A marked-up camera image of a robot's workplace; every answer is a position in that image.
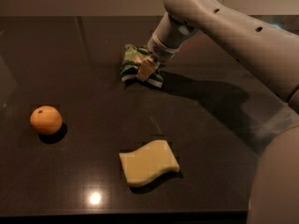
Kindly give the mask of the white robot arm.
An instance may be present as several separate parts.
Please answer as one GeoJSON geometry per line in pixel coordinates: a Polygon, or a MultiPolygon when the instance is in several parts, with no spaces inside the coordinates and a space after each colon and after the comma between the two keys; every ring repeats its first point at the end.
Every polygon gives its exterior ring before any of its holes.
{"type": "MultiPolygon", "coordinates": [[[[164,0],[165,14],[148,43],[144,81],[200,30],[299,111],[299,37],[222,5],[219,0],[164,0]]],[[[299,224],[299,123],[264,150],[252,184],[247,224],[299,224]]]]}

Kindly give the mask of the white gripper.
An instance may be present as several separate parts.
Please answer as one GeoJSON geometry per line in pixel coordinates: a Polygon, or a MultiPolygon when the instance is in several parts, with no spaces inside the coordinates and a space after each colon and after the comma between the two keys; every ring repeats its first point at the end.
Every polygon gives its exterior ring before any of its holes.
{"type": "Polygon", "coordinates": [[[180,50],[183,42],[197,32],[196,28],[174,20],[167,12],[152,33],[147,44],[149,55],[142,60],[136,77],[147,80],[159,67],[159,63],[169,62],[180,50]]]}

